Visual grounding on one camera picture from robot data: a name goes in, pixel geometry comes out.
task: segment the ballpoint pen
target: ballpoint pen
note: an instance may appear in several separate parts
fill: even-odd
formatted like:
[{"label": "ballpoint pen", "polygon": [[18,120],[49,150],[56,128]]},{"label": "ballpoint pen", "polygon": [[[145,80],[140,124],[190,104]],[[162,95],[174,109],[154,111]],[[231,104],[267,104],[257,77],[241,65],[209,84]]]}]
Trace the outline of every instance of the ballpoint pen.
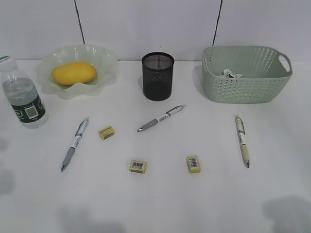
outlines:
[{"label": "ballpoint pen", "polygon": [[235,123],[236,123],[237,130],[238,130],[238,137],[239,137],[239,142],[240,142],[242,159],[243,159],[245,166],[249,168],[249,156],[248,156],[247,145],[245,142],[244,124],[239,116],[235,116]]},{"label": "ballpoint pen", "polygon": [[82,135],[84,133],[84,130],[86,130],[86,127],[88,125],[88,119],[89,117],[87,117],[84,121],[81,122],[76,134],[75,134],[75,138],[74,138],[74,141],[73,141],[73,144],[72,146],[69,148],[67,154],[66,154],[66,157],[62,163],[62,167],[60,169],[60,171],[64,171],[66,169],[66,167],[68,166],[81,138],[82,138]]},{"label": "ballpoint pen", "polygon": [[185,108],[185,105],[180,105],[180,106],[172,108],[171,110],[166,112],[164,115],[162,115],[156,119],[153,119],[152,121],[149,121],[147,124],[144,124],[143,126],[141,126],[137,130],[137,132],[144,131],[144,130],[156,125],[157,123],[165,120],[166,118],[169,118],[170,116],[174,115],[175,113],[178,113],[179,111],[183,110],[184,108]]}]

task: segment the water bottle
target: water bottle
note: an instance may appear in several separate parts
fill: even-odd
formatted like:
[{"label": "water bottle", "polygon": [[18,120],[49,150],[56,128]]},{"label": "water bottle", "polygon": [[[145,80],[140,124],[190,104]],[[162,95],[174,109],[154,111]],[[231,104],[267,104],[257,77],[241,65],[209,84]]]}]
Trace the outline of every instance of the water bottle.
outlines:
[{"label": "water bottle", "polygon": [[21,124],[28,129],[44,125],[49,116],[33,81],[11,56],[0,58],[0,71],[3,91]]}]

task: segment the yellow eraser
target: yellow eraser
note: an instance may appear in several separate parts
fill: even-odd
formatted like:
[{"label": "yellow eraser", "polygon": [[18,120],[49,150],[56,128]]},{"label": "yellow eraser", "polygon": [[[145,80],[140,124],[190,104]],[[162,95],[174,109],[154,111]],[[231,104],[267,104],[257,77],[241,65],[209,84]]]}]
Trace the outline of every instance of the yellow eraser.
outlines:
[{"label": "yellow eraser", "polygon": [[102,140],[105,140],[105,139],[110,138],[111,136],[115,135],[116,132],[115,132],[115,130],[113,129],[112,126],[109,126],[109,127],[105,128],[103,130],[100,130],[98,132],[98,134],[102,138]]},{"label": "yellow eraser", "polygon": [[198,156],[187,157],[187,165],[188,165],[188,170],[190,173],[201,172],[201,167],[199,164]]},{"label": "yellow eraser", "polygon": [[137,160],[132,160],[131,165],[130,165],[131,172],[136,172],[136,173],[141,173],[141,174],[145,174],[146,168],[147,168],[146,162],[137,161]]}]

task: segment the green plastic basket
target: green plastic basket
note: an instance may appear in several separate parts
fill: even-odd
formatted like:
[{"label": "green plastic basket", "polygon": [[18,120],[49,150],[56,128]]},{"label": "green plastic basket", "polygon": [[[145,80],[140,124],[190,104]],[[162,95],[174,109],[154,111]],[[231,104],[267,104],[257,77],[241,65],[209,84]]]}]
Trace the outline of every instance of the green plastic basket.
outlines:
[{"label": "green plastic basket", "polygon": [[[287,71],[279,60],[284,57]],[[224,69],[241,78],[219,77]],[[203,89],[207,96],[221,103],[266,103],[273,100],[291,78],[289,58],[270,47],[215,46],[204,50]]]}]

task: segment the bowl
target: bowl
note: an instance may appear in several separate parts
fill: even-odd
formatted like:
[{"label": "bowl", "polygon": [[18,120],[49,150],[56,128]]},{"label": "bowl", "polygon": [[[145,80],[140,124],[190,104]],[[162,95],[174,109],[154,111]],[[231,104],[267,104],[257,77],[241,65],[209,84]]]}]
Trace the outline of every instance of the bowl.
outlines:
[{"label": "bowl", "polygon": [[[71,99],[78,95],[97,95],[106,85],[114,82],[117,78],[117,61],[112,51],[99,46],[64,46],[45,56],[35,71],[43,93],[54,93],[62,99]],[[76,83],[72,86],[57,83],[52,76],[53,70],[72,62],[92,64],[97,71],[97,77],[88,83]]]}]

